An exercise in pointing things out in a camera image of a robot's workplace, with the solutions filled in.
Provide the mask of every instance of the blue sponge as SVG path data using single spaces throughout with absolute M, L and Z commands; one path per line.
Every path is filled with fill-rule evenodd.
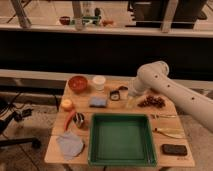
M 106 107 L 107 99 L 103 97 L 91 97 L 89 100 L 90 107 Z

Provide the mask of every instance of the bottle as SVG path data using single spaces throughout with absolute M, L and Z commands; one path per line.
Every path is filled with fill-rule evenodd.
M 91 17 L 94 16 L 94 4 L 93 1 L 83 1 L 83 16 Z

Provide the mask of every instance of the orange bowl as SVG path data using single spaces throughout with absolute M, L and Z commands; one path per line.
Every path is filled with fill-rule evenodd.
M 87 89 L 88 81 L 84 76 L 76 75 L 69 79 L 69 88 L 75 93 L 81 93 Z

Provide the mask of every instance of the floor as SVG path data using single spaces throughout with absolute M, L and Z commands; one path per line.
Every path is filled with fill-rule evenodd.
M 213 99 L 213 91 L 197 90 L 200 93 L 209 96 Z M 5 97 L 7 100 L 11 100 L 12 96 L 8 96 L 7 93 L 0 93 L 1 97 Z M 31 148 L 30 144 L 22 145 L 23 152 L 20 146 L 11 146 L 0 149 L 0 171 L 64 171 L 62 165 L 47 164 L 44 162 L 44 156 L 49 142 L 51 129 L 53 127 L 54 120 L 57 114 L 57 107 L 55 106 L 55 98 L 53 95 L 45 95 L 45 99 L 42 95 L 42 104 L 39 101 L 34 101 L 33 95 L 29 96 L 27 93 L 20 95 L 19 101 L 17 100 L 16 106 L 21 107 L 24 102 L 27 103 L 24 110 L 27 108 L 33 109 L 32 116 L 27 117 L 23 122 L 16 123 L 12 121 L 11 124 L 4 132 L 4 136 L 0 136 L 0 140 L 5 139 L 5 136 L 12 138 L 22 138 L 35 136 L 42 142 L 42 147 L 38 150 Z M 213 156 L 213 134 L 203 128 L 197 121 L 191 116 L 182 112 L 177 108 L 180 114 L 180 119 L 183 124 L 184 130 L 189 141 L 192 154 L 196 163 L 194 168 L 170 168 L 169 171 L 211 171 L 213 170 L 212 156 Z M 103 170 L 102 168 L 88 168 L 88 167 L 73 167 L 74 171 L 84 170 Z M 109 171 L 121 171 L 121 170 L 135 170 L 142 171 L 144 168 L 107 168 Z
M 22 0 L 23 6 L 28 0 Z M 114 27 L 125 27 L 125 25 L 134 25 L 131 13 L 127 12 L 127 1 L 96 1 L 93 7 L 99 7 L 102 13 L 102 19 L 113 20 Z M 0 24 L 18 24 L 15 11 L 9 0 L 0 1 Z M 35 25 L 55 26 L 61 25 L 59 18 L 61 16 L 73 16 L 72 3 L 70 1 L 48 1 L 33 0 L 24 8 L 27 16 Z M 207 15 L 207 20 L 197 20 L 194 30 L 212 30 L 213 29 L 213 1 L 208 0 L 203 11 Z

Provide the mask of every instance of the fork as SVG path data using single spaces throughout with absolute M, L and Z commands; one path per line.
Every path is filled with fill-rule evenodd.
M 176 118 L 177 115 L 166 115 L 166 114 L 158 115 L 158 114 L 151 114 L 151 117 L 153 119 L 158 119 L 158 118 Z

